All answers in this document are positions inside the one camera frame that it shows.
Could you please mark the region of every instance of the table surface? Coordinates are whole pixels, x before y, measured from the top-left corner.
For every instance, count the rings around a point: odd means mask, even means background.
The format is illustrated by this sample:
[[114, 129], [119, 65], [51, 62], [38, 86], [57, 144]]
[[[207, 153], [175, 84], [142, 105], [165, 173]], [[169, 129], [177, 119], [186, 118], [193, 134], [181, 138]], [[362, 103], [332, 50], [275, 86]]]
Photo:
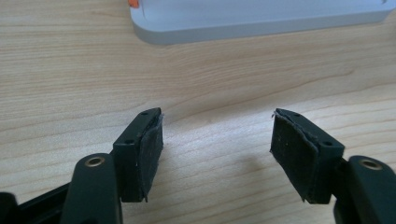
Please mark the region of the table surface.
[[334, 223], [269, 152], [273, 111], [305, 115], [396, 170], [396, 13], [384, 22], [201, 43], [139, 40], [125, 0], [0, 4], [0, 191], [26, 202], [161, 107], [148, 203], [124, 223]]

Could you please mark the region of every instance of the wood grain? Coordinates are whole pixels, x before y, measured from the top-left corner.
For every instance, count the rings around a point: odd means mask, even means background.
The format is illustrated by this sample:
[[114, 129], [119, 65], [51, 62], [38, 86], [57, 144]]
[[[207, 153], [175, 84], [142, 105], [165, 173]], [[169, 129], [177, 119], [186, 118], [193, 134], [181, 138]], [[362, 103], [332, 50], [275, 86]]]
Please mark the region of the wood grain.
[[153, 46], [126, 1], [0, 3], [0, 191], [20, 203], [109, 152], [160, 106], [164, 151], [148, 203], [124, 223], [334, 223], [302, 203], [269, 153], [275, 108], [304, 114], [396, 170], [396, 13], [382, 23]]

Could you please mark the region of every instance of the orange object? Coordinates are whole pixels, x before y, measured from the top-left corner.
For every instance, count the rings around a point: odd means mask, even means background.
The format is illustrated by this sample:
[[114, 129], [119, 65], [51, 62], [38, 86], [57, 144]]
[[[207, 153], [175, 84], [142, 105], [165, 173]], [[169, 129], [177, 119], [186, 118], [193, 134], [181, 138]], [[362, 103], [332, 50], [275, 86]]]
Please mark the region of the orange object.
[[128, 0], [129, 6], [139, 8], [139, 0]]

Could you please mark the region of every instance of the metal screw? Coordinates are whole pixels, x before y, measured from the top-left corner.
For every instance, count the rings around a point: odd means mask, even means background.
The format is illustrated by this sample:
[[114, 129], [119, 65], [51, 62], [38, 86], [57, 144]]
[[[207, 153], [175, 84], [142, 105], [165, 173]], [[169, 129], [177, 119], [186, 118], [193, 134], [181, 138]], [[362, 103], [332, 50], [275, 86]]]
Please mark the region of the metal screw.
[[90, 158], [89, 160], [85, 161], [85, 165], [88, 167], [94, 167], [94, 166], [98, 166], [104, 162], [105, 162], [105, 158], [103, 158], [103, 157], [93, 157], [93, 158]]
[[378, 164], [375, 161], [363, 159], [360, 160], [359, 163], [370, 170], [376, 170], [376, 171], [382, 170], [382, 165]]

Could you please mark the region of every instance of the white container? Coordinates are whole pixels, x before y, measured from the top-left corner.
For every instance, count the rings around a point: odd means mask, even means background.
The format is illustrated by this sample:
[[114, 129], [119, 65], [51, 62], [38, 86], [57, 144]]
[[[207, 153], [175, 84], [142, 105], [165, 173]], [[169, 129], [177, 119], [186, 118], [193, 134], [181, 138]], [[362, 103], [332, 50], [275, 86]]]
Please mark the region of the white container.
[[134, 31], [152, 44], [269, 35], [384, 20], [396, 0], [139, 0]]

